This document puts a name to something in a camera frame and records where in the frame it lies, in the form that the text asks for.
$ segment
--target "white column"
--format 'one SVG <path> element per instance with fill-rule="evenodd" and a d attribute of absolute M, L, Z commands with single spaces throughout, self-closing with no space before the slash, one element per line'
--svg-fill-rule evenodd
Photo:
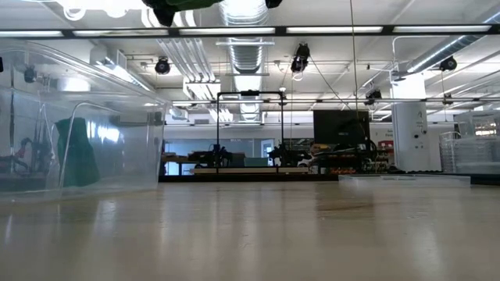
<path fill-rule="evenodd" d="M 393 98 L 425 98 L 422 73 L 394 82 Z M 430 143 L 425 102 L 400 103 L 392 106 L 395 163 L 403 171 L 425 171 L 430 168 Z"/>

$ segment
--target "cable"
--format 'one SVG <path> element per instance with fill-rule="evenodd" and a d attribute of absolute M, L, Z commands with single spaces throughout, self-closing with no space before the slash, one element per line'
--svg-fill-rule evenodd
<path fill-rule="evenodd" d="M 321 75 L 321 77 L 323 78 L 323 80 L 325 81 L 325 83 L 327 84 L 327 86 L 330 88 L 330 90 L 334 93 L 334 95 L 338 98 L 338 100 L 340 100 L 347 108 L 349 108 L 349 110 L 352 110 L 350 107 L 349 107 L 349 104 L 344 102 L 341 97 L 338 95 L 338 93 L 336 92 L 336 90 L 334 90 L 331 85 L 328 83 L 327 81 L 327 78 L 325 78 L 325 76 L 321 73 L 321 70 L 320 68 L 318 67 L 318 65 L 316 64 L 316 62 L 314 61 L 313 57 L 310 55 L 309 56 L 311 58 L 311 62 L 312 64 L 316 67 L 316 69 L 318 70 L 318 73 Z"/>
<path fill-rule="evenodd" d="M 356 41 L 355 41 L 355 31 L 354 31 L 354 6 L 352 4 L 352 0 L 349 0 L 349 4 L 351 5 L 351 27 L 352 27 L 352 55 L 353 55 L 353 66 L 354 66 L 354 84 L 355 84 L 355 99 L 356 99 L 356 115 L 359 119 L 359 108 L 358 108 L 358 70 L 356 66 Z"/>

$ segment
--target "table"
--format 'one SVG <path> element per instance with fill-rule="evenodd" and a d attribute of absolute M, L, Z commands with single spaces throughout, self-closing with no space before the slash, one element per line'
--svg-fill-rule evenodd
<path fill-rule="evenodd" d="M 187 157 L 162 157 L 163 163 L 177 163 L 179 165 L 179 176 L 182 176 L 182 165 L 183 164 L 199 164 L 199 161 L 188 160 Z"/>

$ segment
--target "television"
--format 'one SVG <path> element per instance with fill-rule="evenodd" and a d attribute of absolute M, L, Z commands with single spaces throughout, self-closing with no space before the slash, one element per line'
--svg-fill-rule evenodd
<path fill-rule="evenodd" d="M 367 111 L 314 111 L 316 144 L 366 144 L 370 140 L 370 116 Z"/>

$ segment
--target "door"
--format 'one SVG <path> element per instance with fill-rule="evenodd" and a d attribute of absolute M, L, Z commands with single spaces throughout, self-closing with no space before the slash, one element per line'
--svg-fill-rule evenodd
<path fill-rule="evenodd" d="M 267 159 L 267 165 L 272 166 L 273 165 L 273 159 L 269 159 L 268 153 L 271 152 L 274 149 L 274 139 L 271 140 L 261 140 L 260 144 L 260 151 L 261 151 L 261 157 L 262 158 L 268 158 Z"/>

